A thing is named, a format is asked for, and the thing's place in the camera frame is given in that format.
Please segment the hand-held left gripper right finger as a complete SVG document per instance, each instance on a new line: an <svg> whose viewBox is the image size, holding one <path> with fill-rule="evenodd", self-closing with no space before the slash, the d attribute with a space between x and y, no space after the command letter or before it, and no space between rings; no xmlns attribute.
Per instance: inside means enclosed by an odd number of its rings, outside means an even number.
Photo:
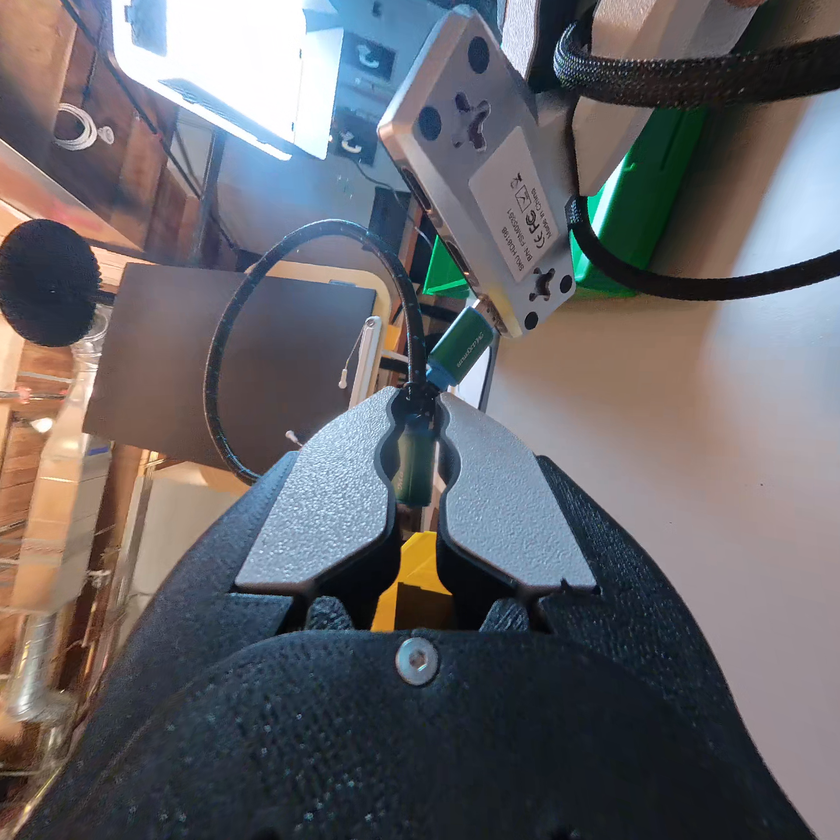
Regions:
<svg viewBox="0 0 840 840"><path fill-rule="evenodd" d="M437 576L458 624L481 624L495 602L530 608L598 583L537 456L498 421L451 393L437 397L444 482Z"/></svg>

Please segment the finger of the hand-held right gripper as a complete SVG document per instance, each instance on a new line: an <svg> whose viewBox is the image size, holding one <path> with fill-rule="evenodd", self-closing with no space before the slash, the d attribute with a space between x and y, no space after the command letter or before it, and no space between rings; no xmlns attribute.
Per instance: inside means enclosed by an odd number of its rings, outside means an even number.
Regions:
<svg viewBox="0 0 840 840"><path fill-rule="evenodd" d="M755 1L602 1L594 6L591 51L614 59L722 56L738 42ZM597 194L643 130L651 108L580 97L572 118L579 194Z"/></svg>
<svg viewBox="0 0 840 840"><path fill-rule="evenodd" d="M501 4L501 50L529 85L537 84L541 5L541 1Z"/></svg>

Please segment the black board with wooden edge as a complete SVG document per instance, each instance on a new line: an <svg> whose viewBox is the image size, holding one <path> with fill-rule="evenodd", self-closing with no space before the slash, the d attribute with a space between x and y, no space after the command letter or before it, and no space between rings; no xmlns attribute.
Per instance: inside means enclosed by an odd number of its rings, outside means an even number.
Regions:
<svg viewBox="0 0 840 840"><path fill-rule="evenodd" d="M84 428L121 445L224 469L203 412L209 346L245 276L128 264ZM364 322L392 293L360 269L280 262L250 295L226 344L218 409L238 459L263 474L350 406Z"/></svg>

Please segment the silver usb hub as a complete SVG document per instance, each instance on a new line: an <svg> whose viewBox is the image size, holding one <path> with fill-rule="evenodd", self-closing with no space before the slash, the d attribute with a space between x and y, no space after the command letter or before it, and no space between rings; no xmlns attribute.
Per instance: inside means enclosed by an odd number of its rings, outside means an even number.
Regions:
<svg viewBox="0 0 840 840"><path fill-rule="evenodd" d="M478 298L511 338L575 289L564 209L576 194L573 102L535 94L476 10L427 37L377 132Z"/></svg>

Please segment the green plastic bin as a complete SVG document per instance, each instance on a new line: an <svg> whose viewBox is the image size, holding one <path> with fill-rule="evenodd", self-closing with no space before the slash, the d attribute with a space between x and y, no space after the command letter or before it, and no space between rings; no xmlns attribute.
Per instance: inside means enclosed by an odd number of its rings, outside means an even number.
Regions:
<svg viewBox="0 0 840 840"><path fill-rule="evenodd" d="M595 235L619 259L639 269L650 268L707 114L707 109L654 111L601 190L588 198ZM636 295L595 268L573 236L570 243L575 298L602 300ZM423 294L465 300L469 291L463 273L437 237Z"/></svg>

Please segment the yellow plastic bin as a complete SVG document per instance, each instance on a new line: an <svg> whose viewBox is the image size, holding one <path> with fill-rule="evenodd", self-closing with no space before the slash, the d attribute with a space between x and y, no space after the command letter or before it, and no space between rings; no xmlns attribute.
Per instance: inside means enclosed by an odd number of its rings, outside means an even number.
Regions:
<svg viewBox="0 0 840 840"><path fill-rule="evenodd" d="M380 596L372 632L454 629L455 601L437 572L437 534L415 533L402 546L395 582Z"/></svg>

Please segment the silver round duct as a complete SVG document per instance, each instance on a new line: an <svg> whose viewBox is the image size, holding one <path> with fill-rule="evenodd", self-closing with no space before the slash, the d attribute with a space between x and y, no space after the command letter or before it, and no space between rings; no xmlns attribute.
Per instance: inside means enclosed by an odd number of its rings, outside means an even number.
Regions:
<svg viewBox="0 0 840 840"><path fill-rule="evenodd" d="M12 723L65 723L69 701L52 687L62 610L16 618L12 663L2 687L3 717Z"/></svg>

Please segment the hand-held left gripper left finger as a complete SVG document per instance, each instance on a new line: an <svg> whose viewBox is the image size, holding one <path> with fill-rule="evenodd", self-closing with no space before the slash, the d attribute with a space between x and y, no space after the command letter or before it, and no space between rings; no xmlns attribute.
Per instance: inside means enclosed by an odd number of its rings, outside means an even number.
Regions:
<svg viewBox="0 0 840 840"><path fill-rule="evenodd" d="M401 561L392 485L400 395L382 389L299 450L235 578L240 591L306 604L331 596L355 627L371 627Z"/></svg>

